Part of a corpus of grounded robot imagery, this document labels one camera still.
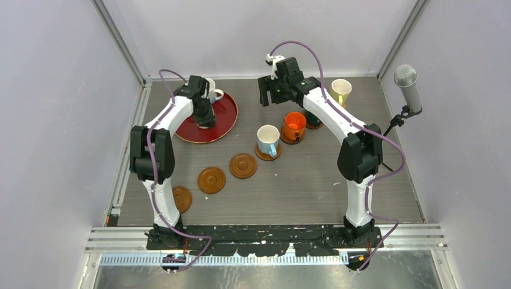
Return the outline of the wooden coaster five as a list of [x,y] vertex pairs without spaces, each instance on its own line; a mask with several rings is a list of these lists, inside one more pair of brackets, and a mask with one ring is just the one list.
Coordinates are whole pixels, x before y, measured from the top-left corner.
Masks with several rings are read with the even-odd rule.
[[190,190],[183,186],[176,186],[172,188],[172,194],[177,210],[184,214],[191,207],[193,201]]

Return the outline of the wooden coaster three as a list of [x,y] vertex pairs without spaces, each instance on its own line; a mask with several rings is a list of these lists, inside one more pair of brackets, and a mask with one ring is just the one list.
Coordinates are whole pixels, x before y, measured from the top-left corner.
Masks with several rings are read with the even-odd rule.
[[235,178],[250,178],[257,170],[256,159],[247,153],[237,154],[230,160],[229,170]]

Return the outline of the light blue mug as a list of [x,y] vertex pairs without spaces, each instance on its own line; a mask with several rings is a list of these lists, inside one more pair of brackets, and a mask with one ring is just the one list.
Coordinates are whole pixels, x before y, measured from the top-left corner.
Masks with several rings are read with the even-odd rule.
[[275,126],[263,125],[257,130],[257,147],[263,154],[276,157],[279,140],[280,132]]

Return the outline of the wooden coaster one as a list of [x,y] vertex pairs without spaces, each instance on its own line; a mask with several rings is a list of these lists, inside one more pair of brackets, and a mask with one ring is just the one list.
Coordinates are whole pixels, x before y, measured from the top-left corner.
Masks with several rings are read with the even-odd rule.
[[295,139],[291,139],[291,138],[286,137],[285,130],[286,129],[283,126],[280,129],[280,140],[283,141],[284,143],[289,144],[289,145],[294,145],[294,144],[296,145],[303,141],[304,134],[300,134],[299,132],[296,132]]

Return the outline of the red round tray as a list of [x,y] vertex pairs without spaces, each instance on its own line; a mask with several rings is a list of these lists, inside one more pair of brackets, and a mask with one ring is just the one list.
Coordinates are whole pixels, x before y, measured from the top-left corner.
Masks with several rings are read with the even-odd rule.
[[215,125],[211,128],[200,128],[193,117],[188,117],[177,129],[175,135],[180,139],[194,144],[213,143],[226,136],[234,127],[238,118],[238,106],[230,94],[212,104],[216,116]]

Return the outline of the orange black mug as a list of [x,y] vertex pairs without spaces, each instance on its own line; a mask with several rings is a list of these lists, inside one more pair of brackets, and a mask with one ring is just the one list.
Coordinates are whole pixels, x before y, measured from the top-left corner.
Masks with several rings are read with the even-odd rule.
[[295,139],[295,133],[305,133],[306,118],[305,116],[297,111],[289,112],[284,117],[283,127],[285,127],[285,135],[288,138]]

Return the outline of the wooden coaster six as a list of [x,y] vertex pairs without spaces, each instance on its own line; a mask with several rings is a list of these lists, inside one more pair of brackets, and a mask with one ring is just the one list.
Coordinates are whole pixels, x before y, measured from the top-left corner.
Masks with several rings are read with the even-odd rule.
[[323,123],[317,117],[309,117],[306,118],[306,128],[308,129],[319,129],[323,127]]

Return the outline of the silver microphone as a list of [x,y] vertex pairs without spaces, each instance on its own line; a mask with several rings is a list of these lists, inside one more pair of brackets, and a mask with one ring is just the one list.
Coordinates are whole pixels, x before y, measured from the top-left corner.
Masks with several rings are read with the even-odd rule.
[[396,68],[394,82],[401,89],[406,104],[412,113],[422,111],[422,104],[416,88],[417,80],[418,74],[411,65],[402,64]]

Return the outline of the dark green mug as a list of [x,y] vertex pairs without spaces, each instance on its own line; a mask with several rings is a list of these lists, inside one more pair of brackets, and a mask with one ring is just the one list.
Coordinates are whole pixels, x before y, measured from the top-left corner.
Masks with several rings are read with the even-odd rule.
[[310,111],[306,111],[306,121],[309,126],[321,126],[321,120]]

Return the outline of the white mug rear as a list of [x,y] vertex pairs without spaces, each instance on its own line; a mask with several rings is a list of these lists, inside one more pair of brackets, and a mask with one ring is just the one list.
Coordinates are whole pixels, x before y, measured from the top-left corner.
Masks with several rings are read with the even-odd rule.
[[211,104],[214,104],[216,101],[222,99],[225,95],[225,92],[216,87],[216,82],[211,78],[206,78],[208,82],[208,98]]

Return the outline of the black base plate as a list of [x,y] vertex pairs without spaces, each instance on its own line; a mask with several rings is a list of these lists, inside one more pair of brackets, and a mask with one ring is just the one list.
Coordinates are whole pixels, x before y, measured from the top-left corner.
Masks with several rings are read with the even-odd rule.
[[195,256],[207,246],[206,256],[283,256],[289,249],[298,257],[334,256],[339,249],[367,253],[381,239],[380,228],[363,237],[352,237],[334,225],[186,225],[180,236],[154,225],[145,232],[149,250],[185,249]]

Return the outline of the wooden coaster four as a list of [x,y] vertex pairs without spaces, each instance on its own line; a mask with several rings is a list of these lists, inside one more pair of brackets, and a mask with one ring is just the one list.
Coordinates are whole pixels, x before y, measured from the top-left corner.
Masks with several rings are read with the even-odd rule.
[[207,167],[197,179],[199,189],[206,194],[220,192],[227,182],[225,173],[218,167]]

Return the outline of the wooden coaster two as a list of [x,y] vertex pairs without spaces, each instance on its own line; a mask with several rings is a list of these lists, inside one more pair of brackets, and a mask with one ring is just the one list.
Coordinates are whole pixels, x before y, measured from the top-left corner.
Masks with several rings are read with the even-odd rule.
[[[275,156],[270,155],[269,153],[273,151],[273,149],[276,149]],[[277,145],[274,144],[263,144],[262,146],[259,146],[259,143],[255,145],[255,154],[258,158],[260,158],[263,161],[274,161],[277,158],[280,157],[282,153],[282,145],[280,143],[277,143]]]

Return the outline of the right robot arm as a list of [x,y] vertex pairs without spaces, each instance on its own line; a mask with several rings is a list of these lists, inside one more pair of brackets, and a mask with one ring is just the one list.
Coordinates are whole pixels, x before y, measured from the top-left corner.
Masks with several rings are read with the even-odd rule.
[[327,95],[320,80],[304,77],[296,58],[267,55],[265,62],[271,74],[258,79],[260,103],[292,101],[317,117],[340,142],[337,167],[346,179],[348,208],[339,234],[346,244],[361,246],[375,231],[370,212],[372,182],[383,160],[380,128],[350,115]]

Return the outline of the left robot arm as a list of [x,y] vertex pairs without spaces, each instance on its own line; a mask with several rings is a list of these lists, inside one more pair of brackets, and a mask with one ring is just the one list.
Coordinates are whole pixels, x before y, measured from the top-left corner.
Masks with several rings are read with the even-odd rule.
[[184,244],[181,214],[175,204],[171,176],[175,169],[172,137],[188,118],[200,126],[215,124],[208,98],[210,83],[192,75],[176,90],[170,90],[168,104],[146,125],[130,132],[130,170],[148,191],[154,224],[148,232],[149,243],[170,249]]

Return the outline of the yellow cream mug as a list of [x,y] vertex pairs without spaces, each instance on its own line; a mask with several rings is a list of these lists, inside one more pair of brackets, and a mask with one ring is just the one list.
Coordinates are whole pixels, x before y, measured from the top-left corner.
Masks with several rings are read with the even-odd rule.
[[329,94],[335,101],[342,105],[346,103],[352,89],[352,85],[349,81],[339,78],[332,81]]

